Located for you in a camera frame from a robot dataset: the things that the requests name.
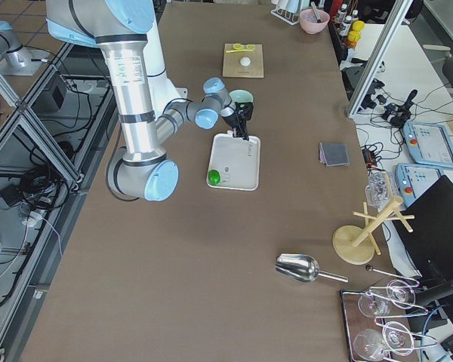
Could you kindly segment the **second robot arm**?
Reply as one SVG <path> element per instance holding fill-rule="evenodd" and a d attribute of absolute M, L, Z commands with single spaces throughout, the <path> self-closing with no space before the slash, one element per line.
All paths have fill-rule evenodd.
<path fill-rule="evenodd" d="M 23 46 L 10 23 L 0 20 L 0 73 L 31 76 L 32 52 Z"/>

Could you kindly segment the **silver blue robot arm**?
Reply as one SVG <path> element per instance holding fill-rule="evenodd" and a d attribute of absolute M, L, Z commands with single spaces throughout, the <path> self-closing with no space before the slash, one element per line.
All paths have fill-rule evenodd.
<path fill-rule="evenodd" d="M 168 78 L 151 1 L 48 1 L 49 33 L 58 40 L 98 48 L 109 70 L 125 145 L 111 157 L 108 186 L 122 195 L 163 201 L 179 170 L 163 142 L 192 121 L 211 129 L 219 118 L 246 138 L 253 105 L 232 100 L 221 79 L 203 85 L 199 102 L 181 97 Z"/>

